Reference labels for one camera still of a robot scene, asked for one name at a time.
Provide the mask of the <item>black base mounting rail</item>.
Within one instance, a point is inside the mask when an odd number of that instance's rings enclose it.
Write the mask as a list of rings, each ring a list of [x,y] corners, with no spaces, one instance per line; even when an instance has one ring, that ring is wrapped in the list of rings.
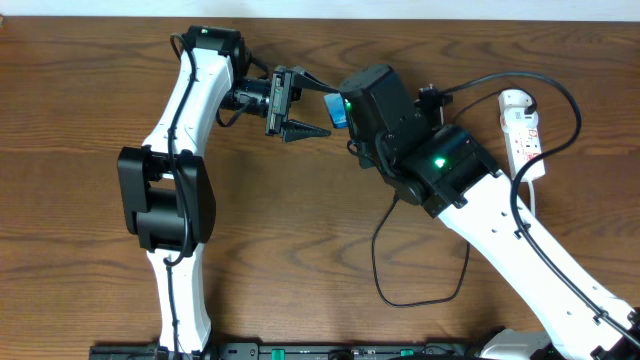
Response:
[[[88,353],[90,360],[383,360],[383,359],[476,359],[461,344],[427,345],[260,345],[224,343],[209,345],[202,351],[177,355],[158,344],[96,345]]]

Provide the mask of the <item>white power strip red switches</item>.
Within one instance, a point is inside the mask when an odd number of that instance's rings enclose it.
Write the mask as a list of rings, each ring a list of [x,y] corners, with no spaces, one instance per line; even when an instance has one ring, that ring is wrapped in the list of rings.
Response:
[[[522,90],[508,89],[498,97],[500,116],[507,108],[525,108],[533,104],[532,98]],[[521,168],[542,153],[537,127],[515,133],[504,133],[511,178],[514,179]]]

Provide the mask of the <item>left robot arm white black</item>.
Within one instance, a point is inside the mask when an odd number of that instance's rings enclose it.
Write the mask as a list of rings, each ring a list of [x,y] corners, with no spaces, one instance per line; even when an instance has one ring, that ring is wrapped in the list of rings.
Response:
[[[126,227],[157,281],[162,330],[152,356],[203,359],[212,331],[203,253],[216,218],[204,161],[210,132],[250,114],[284,142],[328,137],[330,131],[290,118],[289,110],[305,89],[335,89],[300,66],[268,69],[237,30],[192,25],[171,34],[170,44],[180,61],[175,87],[143,144],[120,151],[117,172]]]

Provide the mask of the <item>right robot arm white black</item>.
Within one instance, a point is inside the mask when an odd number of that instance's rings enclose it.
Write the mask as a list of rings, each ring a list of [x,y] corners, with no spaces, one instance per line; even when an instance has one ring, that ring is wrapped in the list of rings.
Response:
[[[598,283],[536,219],[509,177],[463,128],[443,121],[450,90],[412,99],[398,74],[372,65],[340,85],[349,151],[397,200],[422,207],[475,247],[526,302],[539,333],[505,329],[482,359],[635,359],[639,312]]]

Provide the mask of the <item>Samsung Galaxy smartphone blue screen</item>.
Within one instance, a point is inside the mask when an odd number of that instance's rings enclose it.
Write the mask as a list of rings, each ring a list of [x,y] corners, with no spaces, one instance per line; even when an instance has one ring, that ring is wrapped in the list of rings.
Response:
[[[330,93],[324,96],[324,103],[332,125],[336,129],[348,127],[344,100],[339,93]]]

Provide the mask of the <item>white USB charger plug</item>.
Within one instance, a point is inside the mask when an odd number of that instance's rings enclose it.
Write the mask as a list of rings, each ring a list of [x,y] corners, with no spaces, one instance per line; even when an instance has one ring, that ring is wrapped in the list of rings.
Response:
[[[507,108],[500,116],[500,125],[504,133],[515,133],[536,128],[538,121],[538,114],[536,112],[526,114],[525,108]]]

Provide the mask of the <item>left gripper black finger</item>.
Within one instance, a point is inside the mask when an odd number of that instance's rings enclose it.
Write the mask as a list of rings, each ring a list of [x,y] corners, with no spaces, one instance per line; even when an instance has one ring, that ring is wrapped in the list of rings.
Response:
[[[331,135],[330,130],[323,129],[295,119],[289,119],[285,121],[281,125],[280,130],[280,136],[284,143],[290,143],[314,137],[329,137]]]
[[[323,93],[338,93],[339,90],[317,79],[310,72],[300,66],[292,68],[292,85],[300,89],[308,89]]]

